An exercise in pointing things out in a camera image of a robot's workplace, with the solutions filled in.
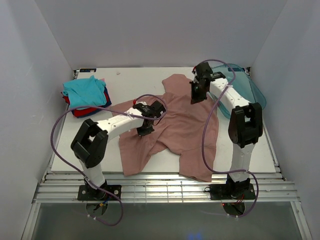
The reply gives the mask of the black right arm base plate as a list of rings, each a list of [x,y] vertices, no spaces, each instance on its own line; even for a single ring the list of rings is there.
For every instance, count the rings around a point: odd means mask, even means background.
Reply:
[[[210,184],[204,188],[209,193],[211,200],[254,200],[256,198],[254,187],[251,183]]]

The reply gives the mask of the dusty pink t shirt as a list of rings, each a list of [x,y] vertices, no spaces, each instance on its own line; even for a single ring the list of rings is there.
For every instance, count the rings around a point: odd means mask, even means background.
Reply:
[[[179,174],[202,182],[212,180],[219,132],[217,113],[210,98],[191,104],[190,79],[173,74],[162,81],[167,114],[154,131],[138,136],[136,130],[119,137],[123,174],[140,173],[152,157],[165,149],[179,155]]]

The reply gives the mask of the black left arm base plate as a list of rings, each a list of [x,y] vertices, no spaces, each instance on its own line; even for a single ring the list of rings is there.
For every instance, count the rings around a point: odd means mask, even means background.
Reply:
[[[117,196],[119,199],[121,198],[122,193],[122,186],[117,184],[107,184],[103,185],[102,188],[115,196]],[[104,191],[101,191],[99,189],[94,189],[91,186],[85,184],[81,185],[78,189],[77,194],[77,200],[78,201],[116,201],[116,198],[114,196],[111,196]]]

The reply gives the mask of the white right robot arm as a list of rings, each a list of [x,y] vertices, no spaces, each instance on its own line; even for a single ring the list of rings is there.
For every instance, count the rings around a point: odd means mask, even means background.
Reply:
[[[253,149],[263,134],[262,107],[258,102],[251,103],[238,93],[232,81],[220,71],[214,72],[209,61],[196,65],[191,85],[191,104],[207,99],[207,94],[217,99],[213,105],[221,103],[230,113],[228,136],[233,143],[231,167],[225,172],[224,184],[211,184],[208,187],[212,200],[236,199],[253,200],[258,191],[250,183],[249,171]]]

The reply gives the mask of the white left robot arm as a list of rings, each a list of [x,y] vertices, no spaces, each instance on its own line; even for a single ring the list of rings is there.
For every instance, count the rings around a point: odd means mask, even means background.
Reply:
[[[124,114],[100,121],[89,118],[82,123],[70,148],[87,176],[85,185],[88,192],[97,191],[97,187],[103,188],[107,185],[101,161],[109,141],[132,129],[136,129],[139,137],[151,134],[154,131],[155,119],[160,118],[165,112],[165,106],[157,100],[151,105],[138,102]]]

